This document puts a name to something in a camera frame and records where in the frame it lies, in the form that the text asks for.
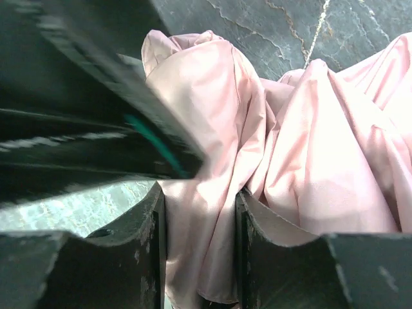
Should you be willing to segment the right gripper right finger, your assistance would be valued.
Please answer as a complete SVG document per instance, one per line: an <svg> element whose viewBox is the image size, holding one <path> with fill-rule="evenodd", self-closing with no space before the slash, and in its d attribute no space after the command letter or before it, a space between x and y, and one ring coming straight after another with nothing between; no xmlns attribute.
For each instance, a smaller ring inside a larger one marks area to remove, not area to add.
<svg viewBox="0 0 412 309"><path fill-rule="evenodd" d="M242 190L235 256L242 308L411 307L409 234L316 236Z"/></svg>

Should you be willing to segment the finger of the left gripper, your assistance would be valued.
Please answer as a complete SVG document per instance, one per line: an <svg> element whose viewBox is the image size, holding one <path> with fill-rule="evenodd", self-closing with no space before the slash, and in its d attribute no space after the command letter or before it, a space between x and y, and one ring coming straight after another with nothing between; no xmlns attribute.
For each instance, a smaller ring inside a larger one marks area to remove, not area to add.
<svg viewBox="0 0 412 309"><path fill-rule="evenodd" d="M205 155L138 69L151 1L1 2L1 205L193 178Z"/></svg>

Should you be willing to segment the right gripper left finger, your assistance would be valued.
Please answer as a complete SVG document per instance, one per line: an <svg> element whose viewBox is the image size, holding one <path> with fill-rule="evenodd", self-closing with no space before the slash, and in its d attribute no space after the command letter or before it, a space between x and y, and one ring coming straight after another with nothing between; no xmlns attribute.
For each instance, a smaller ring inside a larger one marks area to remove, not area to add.
<svg viewBox="0 0 412 309"><path fill-rule="evenodd" d="M164 194L82 238L63 230L1 233L2 308L162 308Z"/></svg>

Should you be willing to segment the pink folding umbrella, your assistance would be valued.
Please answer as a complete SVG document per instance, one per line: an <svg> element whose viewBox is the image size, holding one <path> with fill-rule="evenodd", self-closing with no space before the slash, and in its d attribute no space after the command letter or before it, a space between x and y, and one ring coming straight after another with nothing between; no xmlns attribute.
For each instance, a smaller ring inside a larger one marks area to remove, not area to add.
<svg viewBox="0 0 412 309"><path fill-rule="evenodd" d="M314 234L411 232L410 33L341 72L317 59L278 81L210 31L153 30L142 62L207 155L193 180L160 182L174 308L236 301L234 201L244 187Z"/></svg>

